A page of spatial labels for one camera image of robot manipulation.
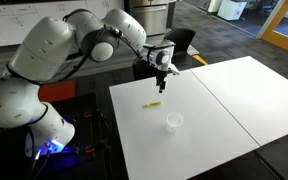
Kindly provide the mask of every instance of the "floor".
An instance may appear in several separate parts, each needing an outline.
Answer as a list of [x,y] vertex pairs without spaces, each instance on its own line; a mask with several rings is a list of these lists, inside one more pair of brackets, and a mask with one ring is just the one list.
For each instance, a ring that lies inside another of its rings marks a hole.
[[[209,0],[184,0],[184,2],[202,10],[206,10],[209,5]],[[268,12],[261,13],[259,10],[244,9],[239,20],[227,22],[256,36],[260,32],[268,16]],[[276,31],[288,36],[288,18],[284,17],[282,19],[276,28]]]
[[[196,31],[191,45],[209,64],[234,58],[252,56],[264,65],[288,79],[288,52],[269,44],[240,29],[206,14],[185,2],[178,2],[175,8],[172,28],[190,28]],[[0,56],[9,56],[14,48],[0,49]],[[109,126],[116,126],[109,86],[134,80],[131,66],[111,69],[105,72],[75,78],[77,95],[96,94],[97,106],[105,114]],[[115,129],[112,179],[127,179],[123,156],[120,153],[118,131]],[[288,179],[288,136],[265,148],[254,151],[192,179],[202,180],[270,180]]]

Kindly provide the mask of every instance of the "clear plastic cup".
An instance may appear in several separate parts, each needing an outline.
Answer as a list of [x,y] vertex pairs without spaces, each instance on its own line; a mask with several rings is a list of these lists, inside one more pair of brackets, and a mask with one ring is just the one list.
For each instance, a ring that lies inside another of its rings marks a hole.
[[183,123],[184,118],[178,112],[170,112],[167,114],[167,127],[166,130],[170,133],[174,133],[176,129]]

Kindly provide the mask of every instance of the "blue light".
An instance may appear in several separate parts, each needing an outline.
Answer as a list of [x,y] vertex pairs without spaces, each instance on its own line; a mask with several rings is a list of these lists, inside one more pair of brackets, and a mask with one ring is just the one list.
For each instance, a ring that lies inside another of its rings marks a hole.
[[47,142],[46,146],[51,153],[61,152],[64,148],[64,146],[56,140]]
[[37,154],[36,154],[36,156],[35,156],[35,160],[38,160],[38,158],[40,157],[41,151],[42,151],[42,149],[39,149],[39,150],[37,151]]

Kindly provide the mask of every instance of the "robot end effector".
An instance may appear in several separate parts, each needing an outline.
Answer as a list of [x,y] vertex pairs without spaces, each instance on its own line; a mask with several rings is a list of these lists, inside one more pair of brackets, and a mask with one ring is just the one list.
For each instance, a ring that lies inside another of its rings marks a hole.
[[150,66],[157,69],[156,86],[160,87],[160,93],[165,89],[166,82],[164,79],[169,70],[171,70],[174,75],[180,74],[178,69],[171,62],[174,46],[174,42],[163,39],[160,45],[154,46],[146,44],[141,51],[141,54],[143,55],[141,59],[147,61]]

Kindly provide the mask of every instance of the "red object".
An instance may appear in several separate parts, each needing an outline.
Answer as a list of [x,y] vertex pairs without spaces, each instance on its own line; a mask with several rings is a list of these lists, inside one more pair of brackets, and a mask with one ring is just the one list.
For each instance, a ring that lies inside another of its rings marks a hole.
[[91,113],[89,113],[89,112],[84,113],[84,118],[90,118],[90,117],[92,117]]
[[87,153],[87,154],[89,154],[89,153],[92,153],[92,152],[94,152],[95,151],[95,148],[86,148],[86,150],[85,150],[85,152]]
[[42,102],[56,102],[75,97],[75,81],[67,81],[40,88],[38,97]]

